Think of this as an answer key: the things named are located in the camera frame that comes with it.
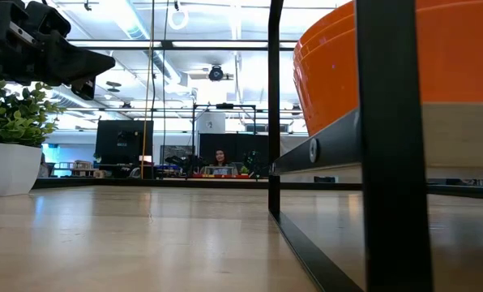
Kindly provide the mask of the white plant pot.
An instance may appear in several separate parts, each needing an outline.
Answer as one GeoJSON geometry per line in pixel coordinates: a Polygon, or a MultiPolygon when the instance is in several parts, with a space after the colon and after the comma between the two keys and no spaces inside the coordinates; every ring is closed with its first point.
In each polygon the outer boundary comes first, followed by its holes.
{"type": "Polygon", "coordinates": [[[0,196],[30,192],[38,175],[41,154],[40,148],[0,144],[0,196]]]}

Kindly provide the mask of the person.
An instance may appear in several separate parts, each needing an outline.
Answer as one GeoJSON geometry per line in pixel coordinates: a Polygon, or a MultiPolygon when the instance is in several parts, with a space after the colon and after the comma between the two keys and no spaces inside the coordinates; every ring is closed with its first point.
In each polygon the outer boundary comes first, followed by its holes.
{"type": "Polygon", "coordinates": [[[231,173],[225,153],[221,149],[216,150],[215,161],[212,165],[214,166],[212,172],[214,175],[226,175],[231,173]]]}

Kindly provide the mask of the green artificial plant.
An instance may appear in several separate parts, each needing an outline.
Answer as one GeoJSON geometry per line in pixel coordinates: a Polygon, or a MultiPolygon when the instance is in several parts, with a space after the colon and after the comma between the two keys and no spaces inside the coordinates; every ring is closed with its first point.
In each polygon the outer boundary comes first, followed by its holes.
{"type": "Polygon", "coordinates": [[[48,98],[50,86],[39,82],[10,92],[0,78],[0,144],[40,147],[58,129],[58,115],[66,110],[48,98]]]}

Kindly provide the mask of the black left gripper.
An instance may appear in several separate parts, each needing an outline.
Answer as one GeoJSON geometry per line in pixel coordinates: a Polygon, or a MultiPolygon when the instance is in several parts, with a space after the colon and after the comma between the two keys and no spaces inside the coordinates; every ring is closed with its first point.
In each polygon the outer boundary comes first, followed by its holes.
{"type": "Polygon", "coordinates": [[[66,84],[93,101],[96,76],[113,68],[115,59],[72,45],[65,39],[70,31],[69,21],[46,2],[0,0],[0,78],[66,84]]]}

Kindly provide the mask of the black metal rack frame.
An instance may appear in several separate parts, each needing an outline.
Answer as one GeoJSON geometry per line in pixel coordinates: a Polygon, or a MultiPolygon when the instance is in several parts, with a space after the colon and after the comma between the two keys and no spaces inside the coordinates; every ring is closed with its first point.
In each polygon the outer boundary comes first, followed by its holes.
{"type": "MultiPolygon", "coordinates": [[[[271,167],[268,209],[321,292],[432,292],[433,269],[419,97],[415,0],[354,0],[359,107],[342,124],[312,137],[318,160],[308,166],[361,164],[365,288],[352,281],[280,211],[284,155],[271,167]]],[[[303,149],[309,152],[310,138],[303,149]]]]}

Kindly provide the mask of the black background rig frame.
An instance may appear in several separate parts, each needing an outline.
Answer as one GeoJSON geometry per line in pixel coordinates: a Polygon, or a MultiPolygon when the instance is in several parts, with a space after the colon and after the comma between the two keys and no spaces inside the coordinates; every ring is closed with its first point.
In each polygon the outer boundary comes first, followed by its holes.
{"type": "MultiPolygon", "coordinates": [[[[225,113],[226,115],[226,121],[225,121],[225,134],[251,134],[251,135],[257,135],[255,131],[253,131],[252,133],[249,133],[249,132],[245,132],[245,131],[236,131],[236,132],[233,132],[233,133],[228,133],[228,131],[226,130],[226,126],[227,126],[227,122],[228,122],[228,114],[236,114],[236,113],[241,113],[243,110],[245,109],[244,106],[242,106],[241,108],[239,108],[239,111],[237,112],[235,110],[235,105],[228,105],[228,104],[221,104],[219,108],[217,108],[216,106],[214,106],[214,108],[212,109],[211,107],[207,107],[206,105],[194,105],[194,108],[193,108],[193,111],[192,111],[192,120],[193,120],[193,125],[192,125],[192,132],[191,132],[191,136],[192,136],[192,148],[193,148],[193,151],[194,151],[194,154],[196,154],[198,157],[201,157],[199,155],[199,135],[200,134],[206,134],[206,133],[198,133],[196,131],[196,119],[198,118],[198,116],[204,112],[220,112],[220,113],[225,113]]],[[[204,174],[204,175],[211,175],[211,176],[214,176],[214,177],[235,177],[235,176],[239,176],[239,175],[242,175],[242,162],[229,162],[229,168],[231,170],[231,173],[230,174],[226,174],[226,175],[214,175],[212,172],[214,170],[214,166],[212,165],[213,162],[207,162],[205,161],[205,165],[204,166],[201,166],[199,165],[198,162],[196,162],[196,165],[198,167],[198,171],[200,174],[204,174]]]]}

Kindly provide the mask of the black table edge rail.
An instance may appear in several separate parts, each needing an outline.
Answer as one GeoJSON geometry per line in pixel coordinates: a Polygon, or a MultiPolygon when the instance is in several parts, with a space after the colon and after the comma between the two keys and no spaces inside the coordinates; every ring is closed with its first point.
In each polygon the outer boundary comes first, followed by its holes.
{"type": "MultiPolygon", "coordinates": [[[[225,189],[267,189],[268,182],[235,179],[218,180],[138,180],[126,178],[38,178],[33,189],[61,188],[61,187],[90,187],[90,186],[119,186],[119,187],[182,187],[182,188],[225,188],[225,189]]],[[[360,183],[333,182],[282,182],[281,190],[307,191],[360,191],[360,183]]],[[[446,186],[430,184],[427,193],[431,195],[449,195],[483,200],[483,187],[446,186]]]]}

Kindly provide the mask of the black overhead frame beam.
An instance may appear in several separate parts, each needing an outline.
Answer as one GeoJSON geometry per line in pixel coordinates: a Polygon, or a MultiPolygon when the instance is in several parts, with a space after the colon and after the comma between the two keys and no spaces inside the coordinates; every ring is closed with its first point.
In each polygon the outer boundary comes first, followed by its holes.
{"type": "Polygon", "coordinates": [[[141,50],[153,47],[158,50],[240,50],[264,51],[267,41],[227,40],[227,41],[174,41],[174,40],[69,40],[72,45],[96,50],[141,50]]]}

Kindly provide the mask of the wooden rack shelf board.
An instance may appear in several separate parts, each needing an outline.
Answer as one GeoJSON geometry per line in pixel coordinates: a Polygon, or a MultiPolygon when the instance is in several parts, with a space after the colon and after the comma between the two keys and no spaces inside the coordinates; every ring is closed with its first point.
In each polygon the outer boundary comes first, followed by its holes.
{"type": "Polygon", "coordinates": [[[424,104],[427,178],[483,179],[483,104],[424,104]]]}

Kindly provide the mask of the orange plastic mini bowl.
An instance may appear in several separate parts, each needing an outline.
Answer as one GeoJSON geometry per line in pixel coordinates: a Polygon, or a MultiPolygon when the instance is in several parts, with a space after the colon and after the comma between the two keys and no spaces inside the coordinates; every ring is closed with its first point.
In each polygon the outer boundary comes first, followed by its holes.
{"type": "MultiPolygon", "coordinates": [[[[483,103],[483,0],[415,0],[421,101],[483,103]]],[[[314,135],[357,108],[354,6],[313,24],[293,51],[293,80],[314,135]]]]}

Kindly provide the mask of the black computer monitor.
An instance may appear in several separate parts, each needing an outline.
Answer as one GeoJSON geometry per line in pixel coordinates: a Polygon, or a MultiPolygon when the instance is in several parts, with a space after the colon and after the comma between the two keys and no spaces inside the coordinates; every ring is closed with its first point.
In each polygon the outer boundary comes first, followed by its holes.
{"type": "Polygon", "coordinates": [[[152,156],[153,121],[104,120],[98,122],[95,158],[102,164],[138,165],[152,156]]]}

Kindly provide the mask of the white background box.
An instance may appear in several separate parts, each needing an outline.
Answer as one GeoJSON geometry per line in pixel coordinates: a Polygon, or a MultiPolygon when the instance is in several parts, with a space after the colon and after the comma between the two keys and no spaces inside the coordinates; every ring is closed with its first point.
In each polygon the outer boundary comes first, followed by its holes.
{"type": "Polygon", "coordinates": [[[204,112],[196,119],[196,131],[206,134],[224,134],[225,121],[225,113],[204,112]]]}

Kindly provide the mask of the background storage shelf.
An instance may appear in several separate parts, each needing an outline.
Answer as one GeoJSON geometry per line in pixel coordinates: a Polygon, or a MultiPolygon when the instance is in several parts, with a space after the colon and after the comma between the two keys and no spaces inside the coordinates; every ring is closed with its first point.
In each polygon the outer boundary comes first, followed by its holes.
{"type": "Polygon", "coordinates": [[[104,178],[105,172],[97,169],[90,161],[59,162],[54,170],[69,171],[71,177],[104,178]]]}

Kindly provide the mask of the black background panel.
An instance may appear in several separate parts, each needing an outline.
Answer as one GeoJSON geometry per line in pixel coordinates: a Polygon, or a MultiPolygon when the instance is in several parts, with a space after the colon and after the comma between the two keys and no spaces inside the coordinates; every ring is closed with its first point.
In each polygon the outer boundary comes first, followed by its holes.
{"type": "Polygon", "coordinates": [[[223,150],[227,161],[243,162],[245,155],[256,151],[260,161],[268,163],[268,136],[251,134],[200,134],[199,155],[207,162],[213,162],[216,151],[223,150]]]}

